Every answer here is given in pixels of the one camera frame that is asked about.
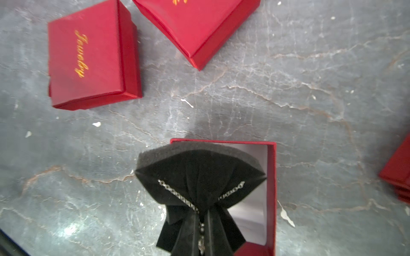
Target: black velvet necklace display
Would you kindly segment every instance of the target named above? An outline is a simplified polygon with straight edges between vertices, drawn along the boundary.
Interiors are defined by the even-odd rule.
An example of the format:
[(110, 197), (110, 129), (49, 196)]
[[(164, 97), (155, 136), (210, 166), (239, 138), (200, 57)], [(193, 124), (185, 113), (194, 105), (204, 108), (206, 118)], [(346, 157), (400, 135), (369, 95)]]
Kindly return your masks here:
[(166, 205), (157, 247), (171, 256), (233, 255), (245, 239), (227, 209), (266, 179), (249, 154), (198, 142), (141, 153), (135, 173), (148, 193)]

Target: silver chain necklace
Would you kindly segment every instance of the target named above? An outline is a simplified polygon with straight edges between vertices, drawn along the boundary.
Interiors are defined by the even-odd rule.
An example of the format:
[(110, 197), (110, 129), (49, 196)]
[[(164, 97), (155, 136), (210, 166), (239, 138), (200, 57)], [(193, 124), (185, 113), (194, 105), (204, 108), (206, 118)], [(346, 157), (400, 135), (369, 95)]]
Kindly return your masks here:
[[(178, 197), (178, 199), (181, 200), (184, 204), (186, 204), (189, 208), (191, 208), (193, 211), (195, 211), (197, 214), (199, 214), (198, 208), (193, 203), (188, 201), (185, 197), (183, 197), (180, 193), (178, 193), (175, 189), (171, 188), (168, 184), (166, 184), (162, 180), (158, 180), (158, 183), (161, 186), (163, 186), (166, 190), (171, 192), (171, 194)], [(222, 196), (220, 196), (218, 198), (218, 201), (221, 200), (221, 199), (225, 199), (225, 198), (229, 197), (230, 195), (232, 195), (233, 193), (237, 192), (239, 189), (244, 187), (244, 184), (245, 184), (245, 182), (241, 181), (241, 183), (239, 183), (239, 185), (237, 185), (236, 187), (234, 187), (230, 191), (228, 191), (225, 194), (223, 194)], [(204, 238), (205, 224), (200, 222), (199, 225), (200, 225), (199, 226), (200, 227), (200, 229), (199, 229), (200, 236), (199, 236), (199, 241), (198, 241), (198, 249), (201, 252), (201, 255), (204, 255), (204, 253), (205, 253), (205, 238)]]

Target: gold script text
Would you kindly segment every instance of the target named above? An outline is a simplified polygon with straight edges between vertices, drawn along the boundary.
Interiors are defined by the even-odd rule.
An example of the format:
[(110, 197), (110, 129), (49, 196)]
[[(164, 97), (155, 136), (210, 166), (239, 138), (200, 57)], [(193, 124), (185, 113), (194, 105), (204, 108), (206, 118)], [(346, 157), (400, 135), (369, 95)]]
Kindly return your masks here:
[(175, 5), (177, 5), (179, 3), (180, 0), (172, 0), (172, 3), (174, 3)]
[(84, 43), (88, 44), (88, 38), (86, 35), (80, 35), (78, 30), (74, 31), (77, 36), (77, 64), (78, 68), (75, 68), (74, 71), (78, 74), (80, 78), (84, 77), (84, 71), (87, 69), (87, 64), (84, 63)]

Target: necklace pendant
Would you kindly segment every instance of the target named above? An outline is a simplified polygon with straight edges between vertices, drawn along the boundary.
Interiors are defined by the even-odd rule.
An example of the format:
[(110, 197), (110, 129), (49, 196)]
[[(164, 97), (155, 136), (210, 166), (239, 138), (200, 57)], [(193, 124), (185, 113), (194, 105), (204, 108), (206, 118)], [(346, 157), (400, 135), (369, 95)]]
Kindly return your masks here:
[(198, 249), (199, 249), (199, 252), (201, 252), (201, 255), (203, 256), (204, 253), (205, 253), (205, 239), (204, 239), (204, 236), (199, 237)]

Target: white paint speck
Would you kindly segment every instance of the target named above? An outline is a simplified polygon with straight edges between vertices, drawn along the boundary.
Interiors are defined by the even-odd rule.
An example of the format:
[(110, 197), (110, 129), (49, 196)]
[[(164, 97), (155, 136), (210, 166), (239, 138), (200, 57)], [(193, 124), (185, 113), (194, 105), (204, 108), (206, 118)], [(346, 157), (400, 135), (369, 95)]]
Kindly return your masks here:
[(188, 105), (191, 106), (191, 108), (194, 108), (194, 107), (191, 105), (191, 103), (189, 103), (186, 99), (181, 99), (181, 101), (184, 101), (184, 102), (188, 103)]
[(376, 200), (374, 200), (373, 198), (370, 198), (370, 199), (369, 199), (369, 202), (372, 203), (372, 204), (374, 204), (374, 206), (375, 206), (376, 208), (379, 208), (379, 209), (382, 209), (382, 210), (386, 210), (386, 211), (390, 211), (389, 208), (386, 208), (386, 207), (384, 207), (384, 206), (379, 205), (379, 204), (376, 202)]
[(71, 225), (68, 228), (64, 229), (64, 234), (66, 236), (70, 236), (72, 235), (75, 231), (77, 230), (77, 228), (75, 227), (75, 225)]
[(282, 208), (282, 210), (280, 211), (280, 216), (282, 219), (286, 220), (292, 227), (296, 227), (295, 223), (289, 218), (289, 216), (287, 215), (287, 212), (285, 211), (285, 209), (282, 207), (282, 205), (280, 204), (280, 202), (278, 201), (280, 207)]

